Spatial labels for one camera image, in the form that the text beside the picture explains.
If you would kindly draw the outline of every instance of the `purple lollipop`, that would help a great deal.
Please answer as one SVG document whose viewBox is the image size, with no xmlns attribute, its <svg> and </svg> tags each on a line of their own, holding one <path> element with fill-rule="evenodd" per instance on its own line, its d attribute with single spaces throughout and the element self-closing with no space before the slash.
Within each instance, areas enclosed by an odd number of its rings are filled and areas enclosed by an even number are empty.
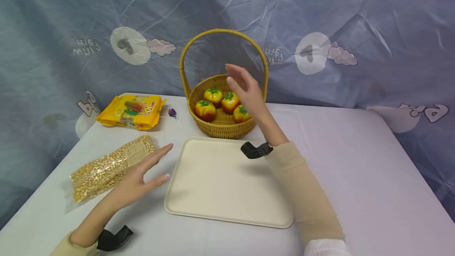
<svg viewBox="0 0 455 256">
<path fill-rule="evenodd" d="M 171 117 L 175 118 L 175 119 L 177 120 L 177 122 L 179 122 L 179 124 L 182 124 L 182 123 L 179 121 L 179 119 L 177 119 L 177 112 L 176 112 L 173 108 L 169 109 L 168 114 L 169 114 Z"/>
</svg>

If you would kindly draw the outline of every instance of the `basket handle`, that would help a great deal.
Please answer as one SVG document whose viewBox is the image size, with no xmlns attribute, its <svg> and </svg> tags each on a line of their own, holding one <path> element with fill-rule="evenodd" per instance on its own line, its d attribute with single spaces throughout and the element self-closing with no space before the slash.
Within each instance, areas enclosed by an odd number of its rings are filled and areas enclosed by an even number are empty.
<svg viewBox="0 0 455 256">
<path fill-rule="evenodd" d="M 209 35 L 209 34 L 215 34 L 215 33 L 228 33 L 228 34 L 237 35 L 237 36 L 247 40 L 258 51 L 258 53 L 261 57 L 262 64 L 264 65 L 264 82 L 262 84 L 262 96 L 264 97 L 264 101 L 265 101 L 266 97 L 267 97 L 267 85 L 269 84 L 269 66 L 267 65 L 267 59 L 264 55 L 264 52 L 259 47 L 259 45 L 255 41 L 252 40 L 252 38 L 248 37 L 245 34 L 242 34 L 240 32 L 230 30 L 230 29 L 211 29 L 209 31 L 202 32 L 201 34 L 199 34 L 196 37 L 189 40 L 189 42 L 183 48 L 182 54 L 180 55 L 179 68 L 180 68 L 180 77 L 182 78 L 182 83 L 183 83 L 183 89 L 185 90 L 186 100 L 189 100 L 190 92 L 191 92 L 190 85 L 188 84 L 188 79 L 186 79 L 186 73 L 185 73 L 184 64 L 183 64 L 183 60 L 185 59 L 186 52 L 188 51 L 189 47 L 195 41 L 197 41 L 200 37 L 203 37 L 203 36 Z"/>
</svg>

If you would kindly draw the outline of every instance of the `white tablecloth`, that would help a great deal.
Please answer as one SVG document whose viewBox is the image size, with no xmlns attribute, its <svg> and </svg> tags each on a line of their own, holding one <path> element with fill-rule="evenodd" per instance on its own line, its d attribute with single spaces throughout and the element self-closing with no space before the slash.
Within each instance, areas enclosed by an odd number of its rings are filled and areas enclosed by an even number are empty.
<svg viewBox="0 0 455 256">
<path fill-rule="evenodd" d="M 0 231 L 0 255 L 49 255 L 102 198 L 69 214 L 62 183 L 81 165 L 147 133 L 174 149 L 146 175 L 173 172 L 183 141 L 203 136 L 184 97 L 163 96 L 167 106 L 150 132 L 98 123 Z M 326 190 L 355 256 L 453 255 L 455 225 L 385 122 L 374 112 L 268 104 Z M 167 115 L 173 107 L 183 125 Z M 263 140 L 258 128 L 246 136 Z M 167 184 L 117 213 L 107 229 L 128 225 L 134 237 L 109 255 L 251 256 L 303 254 L 296 226 L 280 230 L 171 215 Z"/>
</svg>

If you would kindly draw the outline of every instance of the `black device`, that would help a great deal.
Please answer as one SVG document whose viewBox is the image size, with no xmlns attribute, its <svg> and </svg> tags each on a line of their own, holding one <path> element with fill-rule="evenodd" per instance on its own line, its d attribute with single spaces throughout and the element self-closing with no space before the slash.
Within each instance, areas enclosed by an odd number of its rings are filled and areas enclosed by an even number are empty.
<svg viewBox="0 0 455 256">
<path fill-rule="evenodd" d="M 116 235 L 113 235 L 113 233 L 108 230 L 103 230 L 98 238 L 98 246 L 96 248 L 101 251 L 117 250 L 124 246 L 133 234 L 134 232 L 132 232 L 128 226 L 123 226 Z"/>
<path fill-rule="evenodd" d="M 258 147 L 254 147 L 254 145 L 252 145 L 251 142 L 245 142 L 240 148 L 240 150 L 249 159 L 256 159 L 269 155 L 270 152 L 273 151 L 273 147 L 271 147 L 268 143 L 263 143 Z"/>
</svg>

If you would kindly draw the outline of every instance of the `beige sleeve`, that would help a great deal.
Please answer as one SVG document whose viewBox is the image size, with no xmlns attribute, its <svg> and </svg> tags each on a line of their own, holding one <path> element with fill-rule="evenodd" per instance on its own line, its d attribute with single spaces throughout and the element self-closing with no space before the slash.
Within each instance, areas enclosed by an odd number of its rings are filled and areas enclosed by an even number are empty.
<svg viewBox="0 0 455 256">
<path fill-rule="evenodd" d="M 303 243 L 316 239 L 345 241 L 332 205 L 294 143 L 275 147 L 266 160 L 293 206 Z"/>
<path fill-rule="evenodd" d="M 100 252 L 96 247 L 98 241 L 92 246 L 83 248 L 70 242 L 70 236 L 73 232 L 70 232 L 65 238 L 60 241 L 57 247 L 52 251 L 51 256 L 95 256 Z"/>
</svg>

